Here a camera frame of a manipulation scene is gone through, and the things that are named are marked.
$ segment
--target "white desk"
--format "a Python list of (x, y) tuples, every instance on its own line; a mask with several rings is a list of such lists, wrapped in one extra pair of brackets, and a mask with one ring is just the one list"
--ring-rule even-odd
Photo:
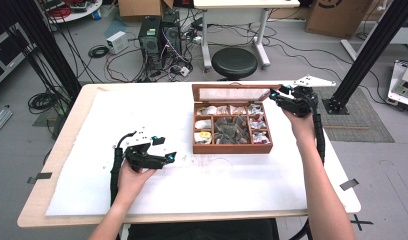
[[(289, 121), (274, 101), (267, 99), (264, 107), (274, 144), (270, 154), (195, 155), (190, 82), (86, 85), (44, 166), (52, 177), (36, 182), (18, 225), (99, 223), (109, 209), (112, 144), (135, 130), (140, 119), (166, 137), (165, 152), (177, 155), (147, 182), (125, 223), (306, 215), (301, 158)], [(353, 189), (339, 187), (348, 178), (325, 138), (328, 176), (346, 211), (358, 212)]]
[(208, 49), (207, 24), (247, 24), (260, 22), (258, 36), (254, 38), (262, 67), (270, 66), (269, 58), (263, 48), (263, 34), (270, 8), (298, 7), (298, 0), (195, 0), (194, 6), (203, 9), (203, 36), (201, 48), (203, 52), (204, 68), (211, 68), (211, 57)]

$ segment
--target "white table surface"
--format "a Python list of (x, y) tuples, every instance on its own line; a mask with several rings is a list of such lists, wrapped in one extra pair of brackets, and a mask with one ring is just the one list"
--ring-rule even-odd
[[(252, 82), (252, 84), (279, 82)], [(176, 161), (146, 183), (129, 214), (141, 221), (247, 218), (306, 214), (301, 158), (289, 121), (274, 101), (264, 101), (273, 139), (270, 154), (192, 154), (193, 96), (191, 83), (88, 85), (99, 91), (57, 182), (46, 215), (103, 216), (109, 209), (113, 145), (126, 133), (146, 127), (166, 143), (150, 154), (177, 151)], [(127, 139), (123, 147), (135, 138)], [(325, 135), (326, 163), (335, 191), (346, 211), (360, 211), (353, 189)]]

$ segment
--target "human arm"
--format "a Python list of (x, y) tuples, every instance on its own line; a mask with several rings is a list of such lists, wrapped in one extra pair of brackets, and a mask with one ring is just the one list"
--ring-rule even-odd
[(92, 239), (111, 239), (117, 237), (123, 219), (130, 206), (142, 190), (145, 182), (156, 172), (149, 169), (145, 172), (136, 173), (129, 164), (124, 163), (120, 169), (119, 191), (110, 210), (101, 223), (95, 228), (89, 237)]
[(284, 111), (303, 161), (310, 229), (314, 239), (355, 239), (344, 206), (333, 189), (317, 152), (313, 118)]

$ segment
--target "computer tower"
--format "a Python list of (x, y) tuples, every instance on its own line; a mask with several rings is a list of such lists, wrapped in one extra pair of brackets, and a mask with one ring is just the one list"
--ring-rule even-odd
[(139, 30), (139, 44), (141, 46), (142, 57), (149, 69), (163, 69), (161, 50), (161, 17), (145, 16)]
[(180, 33), (179, 11), (168, 10), (161, 21), (163, 31), (163, 42), (169, 44), (167, 53), (182, 55), (182, 42)]

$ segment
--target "forearm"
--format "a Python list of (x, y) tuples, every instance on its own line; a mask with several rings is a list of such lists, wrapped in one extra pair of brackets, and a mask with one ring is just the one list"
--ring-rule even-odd
[(333, 189), (314, 141), (297, 141), (303, 159), (310, 228), (315, 239), (354, 239), (345, 209)]
[(129, 208), (129, 203), (117, 201), (116, 198), (114, 204), (111, 206), (101, 223), (95, 228), (89, 239), (116, 239)]

